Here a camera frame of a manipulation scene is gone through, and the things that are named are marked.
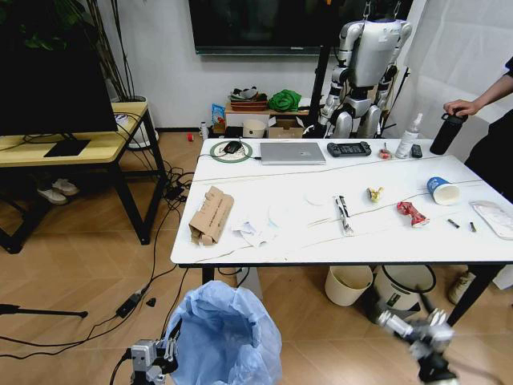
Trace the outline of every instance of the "blue trash bag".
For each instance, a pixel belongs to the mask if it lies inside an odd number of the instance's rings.
[[[168,323],[182,318],[176,385],[272,385],[281,378],[281,335],[250,290],[210,281],[189,291]]]

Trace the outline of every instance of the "remote control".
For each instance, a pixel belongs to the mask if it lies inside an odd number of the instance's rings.
[[[360,143],[328,143],[328,152],[334,158],[341,156],[369,156],[370,146],[367,142]]]
[[[418,144],[411,146],[411,155],[413,158],[422,158],[422,150]]]

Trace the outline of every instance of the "black water bottle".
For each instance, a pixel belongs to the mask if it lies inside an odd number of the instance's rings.
[[[446,153],[450,144],[454,138],[458,135],[459,130],[463,124],[467,121],[468,116],[456,116],[443,114],[442,120],[445,120],[440,127],[440,131],[434,138],[433,144],[430,147],[430,151],[436,155],[443,155]]]

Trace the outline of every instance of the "computer mouse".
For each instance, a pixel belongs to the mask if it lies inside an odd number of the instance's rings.
[[[231,142],[228,142],[226,146],[224,146],[224,152],[227,154],[235,154],[237,151],[240,150],[242,147],[242,143],[237,140],[232,140]]]

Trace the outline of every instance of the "mouse pad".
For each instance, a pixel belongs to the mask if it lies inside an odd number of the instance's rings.
[[[215,158],[212,159],[223,163],[238,163],[247,160],[253,154],[251,146],[245,142],[241,142],[242,147],[239,148],[239,151],[234,152],[233,154],[227,154],[224,152],[224,148],[226,147],[226,144],[230,142],[231,140],[227,140],[225,142],[214,144],[210,149],[210,155],[215,156]]]

